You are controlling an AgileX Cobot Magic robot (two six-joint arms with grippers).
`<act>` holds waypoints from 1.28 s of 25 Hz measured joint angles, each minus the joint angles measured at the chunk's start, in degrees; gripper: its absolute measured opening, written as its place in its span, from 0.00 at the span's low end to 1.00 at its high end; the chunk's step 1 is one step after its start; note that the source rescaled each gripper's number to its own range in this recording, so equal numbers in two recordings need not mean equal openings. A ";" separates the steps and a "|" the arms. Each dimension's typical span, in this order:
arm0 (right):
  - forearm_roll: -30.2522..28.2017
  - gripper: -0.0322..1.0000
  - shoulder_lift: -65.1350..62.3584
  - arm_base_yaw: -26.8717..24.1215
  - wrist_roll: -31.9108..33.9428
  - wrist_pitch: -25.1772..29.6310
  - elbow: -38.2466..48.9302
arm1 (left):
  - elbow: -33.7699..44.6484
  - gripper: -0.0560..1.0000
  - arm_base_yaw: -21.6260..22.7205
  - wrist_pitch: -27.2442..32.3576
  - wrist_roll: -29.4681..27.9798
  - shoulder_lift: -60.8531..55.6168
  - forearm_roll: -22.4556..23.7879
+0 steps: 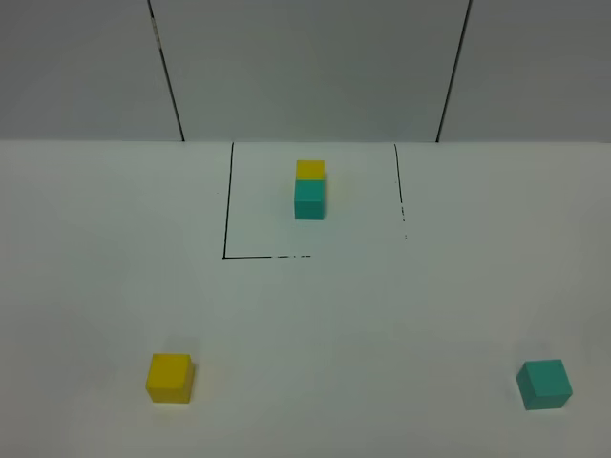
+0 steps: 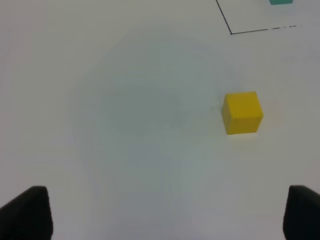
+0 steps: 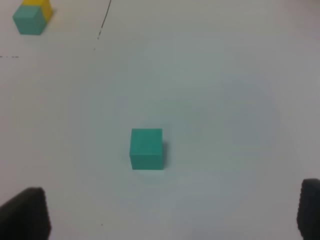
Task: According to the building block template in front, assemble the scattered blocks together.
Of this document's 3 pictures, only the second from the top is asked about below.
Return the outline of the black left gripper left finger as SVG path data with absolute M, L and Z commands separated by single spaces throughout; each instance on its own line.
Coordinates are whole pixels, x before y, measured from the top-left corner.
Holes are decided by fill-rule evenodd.
M 53 231 L 45 186 L 32 186 L 0 208 L 2 240 L 51 240 Z

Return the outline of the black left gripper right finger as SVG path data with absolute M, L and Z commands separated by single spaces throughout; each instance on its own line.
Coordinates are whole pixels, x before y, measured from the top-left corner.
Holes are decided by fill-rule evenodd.
M 291 185 L 282 230 L 287 240 L 319 240 L 320 194 L 304 185 Z

